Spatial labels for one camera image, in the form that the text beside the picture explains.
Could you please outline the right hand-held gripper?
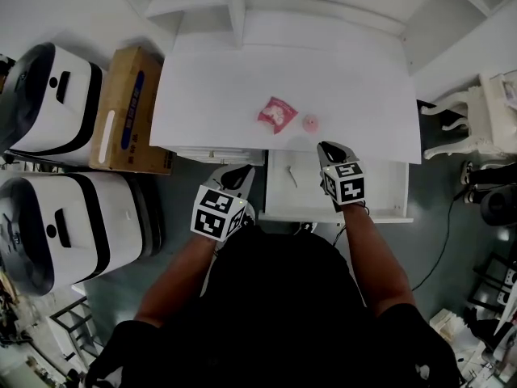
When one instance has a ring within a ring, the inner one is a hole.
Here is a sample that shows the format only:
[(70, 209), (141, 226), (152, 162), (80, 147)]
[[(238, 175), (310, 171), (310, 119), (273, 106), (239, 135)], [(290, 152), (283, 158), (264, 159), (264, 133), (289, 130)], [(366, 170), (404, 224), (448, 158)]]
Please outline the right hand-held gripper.
[(354, 151), (337, 142), (321, 141), (317, 155), (322, 168), (321, 187), (332, 200), (335, 212), (340, 213), (344, 205), (364, 202), (364, 172)]

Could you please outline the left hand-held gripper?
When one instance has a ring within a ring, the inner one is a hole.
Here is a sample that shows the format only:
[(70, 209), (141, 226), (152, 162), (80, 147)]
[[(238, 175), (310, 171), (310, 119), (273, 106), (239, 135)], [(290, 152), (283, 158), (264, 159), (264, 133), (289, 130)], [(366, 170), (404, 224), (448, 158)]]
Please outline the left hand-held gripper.
[(248, 201), (243, 199), (250, 193), (254, 176), (255, 168), (250, 164), (229, 164), (217, 168), (204, 182), (205, 186), (198, 189), (191, 231), (221, 243), (233, 235), (242, 226), (248, 205)]

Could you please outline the large white drawer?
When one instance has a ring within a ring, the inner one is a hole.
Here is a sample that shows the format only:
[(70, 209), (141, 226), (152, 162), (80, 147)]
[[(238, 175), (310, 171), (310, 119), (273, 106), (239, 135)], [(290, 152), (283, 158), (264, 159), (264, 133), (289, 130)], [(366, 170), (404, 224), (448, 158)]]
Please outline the large white drawer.
[[(295, 188), (286, 166), (292, 167)], [(366, 175), (366, 205), (375, 223), (411, 223), (407, 216), (409, 165), (370, 159), (361, 164)], [(259, 218), (265, 221), (343, 222), (329, 196), (320, 187), (317, 155), (310, 152), (272, 150), (267, 158), (265, 205)]]

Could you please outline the pink packet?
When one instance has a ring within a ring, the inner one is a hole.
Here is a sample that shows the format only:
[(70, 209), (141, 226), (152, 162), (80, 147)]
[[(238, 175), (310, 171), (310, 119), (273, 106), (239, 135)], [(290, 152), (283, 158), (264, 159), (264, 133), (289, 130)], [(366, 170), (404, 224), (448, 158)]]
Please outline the pink packet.
[(298, 112), (288, 103), (276, 97), (270, 97), (266, 106), (258, 114), (257, 121), (271, 127), (274, 134), (280, 133), (293, 119)]

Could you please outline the person's right forearm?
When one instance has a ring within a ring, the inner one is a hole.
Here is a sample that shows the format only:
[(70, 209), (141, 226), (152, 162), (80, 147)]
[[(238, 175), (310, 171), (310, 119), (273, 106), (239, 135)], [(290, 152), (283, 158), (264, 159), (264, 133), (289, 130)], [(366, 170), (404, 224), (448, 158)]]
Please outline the person's right forearm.
[(351, 264), (366, 306), (376, 315), (392, 306), (414, 305), (406, 272), (398, 263), (367, 210), (358, 204), (344, 205)]

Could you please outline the person's left forearm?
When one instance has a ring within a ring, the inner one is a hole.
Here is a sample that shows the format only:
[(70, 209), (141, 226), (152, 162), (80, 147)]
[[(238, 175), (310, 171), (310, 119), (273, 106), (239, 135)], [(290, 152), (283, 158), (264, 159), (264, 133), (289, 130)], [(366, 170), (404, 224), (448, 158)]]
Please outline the person's left forearm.
[(198, 297), (212, 263), (216, 241), (193, 235), (143, 297), (135, 319), (161, 327)]

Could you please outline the small white drawer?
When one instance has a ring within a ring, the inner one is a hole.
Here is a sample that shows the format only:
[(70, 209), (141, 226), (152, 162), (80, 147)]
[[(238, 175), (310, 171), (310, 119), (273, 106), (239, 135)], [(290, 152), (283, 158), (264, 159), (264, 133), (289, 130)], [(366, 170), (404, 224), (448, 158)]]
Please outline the small white drawer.
[(174, 152), (182, 158), (211, 164), (264, 164), (262, 150), (181, 146), (175, 147)]

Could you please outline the white desk with drawers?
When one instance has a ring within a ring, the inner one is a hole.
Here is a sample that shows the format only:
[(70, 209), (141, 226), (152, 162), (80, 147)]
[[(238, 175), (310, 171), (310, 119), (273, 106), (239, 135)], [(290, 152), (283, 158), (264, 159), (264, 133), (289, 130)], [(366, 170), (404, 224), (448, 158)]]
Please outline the white desk with drawers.
[[(125, 1), (164, 53), (152, 146), (311, 152), (328, 140), (418, 163), (417, 102), (451, 84), (421, 75), (511, 0)], [(270, 97), (298, 112), (278, 134), (257, 121)]]

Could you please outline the brown cardboard box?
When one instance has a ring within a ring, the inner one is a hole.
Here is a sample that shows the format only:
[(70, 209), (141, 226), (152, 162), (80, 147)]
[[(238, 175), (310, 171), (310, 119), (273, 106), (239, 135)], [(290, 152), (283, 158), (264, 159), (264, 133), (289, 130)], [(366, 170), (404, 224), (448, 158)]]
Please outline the brown cardboard box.
[(118, 49), (99, 99), (89, 167), (169, 175), (172, 153), (150, 145), (162, 66), (142, 47)]

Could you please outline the person's black clothing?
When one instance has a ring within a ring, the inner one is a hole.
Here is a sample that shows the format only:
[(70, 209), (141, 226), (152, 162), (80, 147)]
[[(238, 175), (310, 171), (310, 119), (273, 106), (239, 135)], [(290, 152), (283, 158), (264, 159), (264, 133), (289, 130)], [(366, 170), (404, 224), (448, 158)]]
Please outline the person's black clothing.
[(118, 324), (85, 388), (460, 388), (449, 344), (410, 305), (375, 315), (311, 233), (240, 229), (205, 293), (161, 327)]

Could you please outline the large white black robot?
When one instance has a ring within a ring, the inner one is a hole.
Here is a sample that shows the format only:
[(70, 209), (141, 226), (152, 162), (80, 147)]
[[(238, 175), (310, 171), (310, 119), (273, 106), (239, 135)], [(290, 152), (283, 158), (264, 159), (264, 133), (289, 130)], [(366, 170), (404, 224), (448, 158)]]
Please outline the large white black robot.
[(163, 241), (147, 176), (25, 172), (0, 184), (0, 269), (21, 293), (102, 276), (158, 254)]

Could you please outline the ornate cream vanity table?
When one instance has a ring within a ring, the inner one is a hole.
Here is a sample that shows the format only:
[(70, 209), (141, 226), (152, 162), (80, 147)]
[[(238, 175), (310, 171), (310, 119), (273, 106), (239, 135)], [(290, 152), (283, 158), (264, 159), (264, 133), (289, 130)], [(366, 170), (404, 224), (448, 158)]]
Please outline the ornate cream vanity table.
[(460, 108), (460, 118), (449, 126), (450, 131), (464, 126), (468, 136), (456, 143), (439, 145), (423, 152), (426, 160), (439, 154), (480, 154), (517, 156), (517, 70), (490, 77), (478, 75), (479, 84), (465, 91), (442, 98), (434, 107), (422, 107), (425, 116), (439, 115)]

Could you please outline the small white black robot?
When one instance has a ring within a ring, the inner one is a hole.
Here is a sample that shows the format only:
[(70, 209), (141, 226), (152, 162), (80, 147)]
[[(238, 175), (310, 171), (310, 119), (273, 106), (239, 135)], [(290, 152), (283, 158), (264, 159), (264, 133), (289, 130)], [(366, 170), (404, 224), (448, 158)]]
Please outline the small white black robot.
[(0, 153), (87, 166), (105, 74), (50, 42), (29, 49), (0, 94)]

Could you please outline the black metal rack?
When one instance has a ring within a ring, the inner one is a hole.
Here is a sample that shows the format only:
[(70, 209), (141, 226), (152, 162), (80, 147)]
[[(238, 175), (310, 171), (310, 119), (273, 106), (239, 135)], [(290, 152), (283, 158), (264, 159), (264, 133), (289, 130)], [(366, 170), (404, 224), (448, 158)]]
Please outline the black metal rack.
[(491, 252), (486, 260), (473, 268), (476, 280), (467, 303), (502, 316), (517, 280), (517, 261), (510, 261)]

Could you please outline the black metal frame table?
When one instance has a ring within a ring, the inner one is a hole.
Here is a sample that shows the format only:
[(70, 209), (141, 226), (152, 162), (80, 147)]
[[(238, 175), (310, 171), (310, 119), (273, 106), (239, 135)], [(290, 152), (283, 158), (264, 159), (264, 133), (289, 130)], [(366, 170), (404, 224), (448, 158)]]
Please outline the black metal frame table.
[(48, 317), (48, 325), (65, 360), (89, 369), (103, 346), (96, 335), (87, 297), (81, 297)]

